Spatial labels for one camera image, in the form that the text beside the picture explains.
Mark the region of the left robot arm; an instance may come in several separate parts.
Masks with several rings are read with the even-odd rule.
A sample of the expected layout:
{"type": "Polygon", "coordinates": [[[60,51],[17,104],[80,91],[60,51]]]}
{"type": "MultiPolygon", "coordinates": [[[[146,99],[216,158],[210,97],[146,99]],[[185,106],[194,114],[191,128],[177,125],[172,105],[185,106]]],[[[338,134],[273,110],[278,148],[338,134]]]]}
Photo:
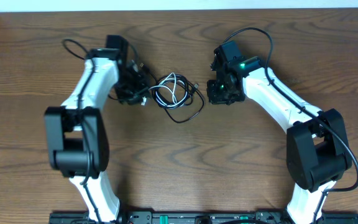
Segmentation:
{"type": "Polygon", "coordinates": [[[144,105],[151,97],[145,72],[136,59],[128,59],[131,49],[120,35],[108,35],[102,48],[85,49],[85,68],[72,94],[45,110],[49,163],[78,189],[88,207],[86,212],[52,212],[50,223],[129,221],[107,173],[109,142],[102,110],[112,91],[120,104],[144,105]]]}

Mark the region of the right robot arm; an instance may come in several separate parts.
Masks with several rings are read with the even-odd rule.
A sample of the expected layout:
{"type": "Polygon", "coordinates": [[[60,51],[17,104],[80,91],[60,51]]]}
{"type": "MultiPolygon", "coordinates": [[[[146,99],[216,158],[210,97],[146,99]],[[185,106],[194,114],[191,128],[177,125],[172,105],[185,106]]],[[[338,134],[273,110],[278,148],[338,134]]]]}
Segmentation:
{"type": "Polygon", "coordinates": [[[249,98],[284,130],[287,169],[295,183],[285,209],[289,222],[338,220],[322,208],[329,191],[352,166],[341,114],[335,109],[323,111],[297,96],[261,58],[243,56],[233,40],[215,48],[211,69],[216,72],[216,78],[207,82],[211,104],[230,105],[249,98]]]}

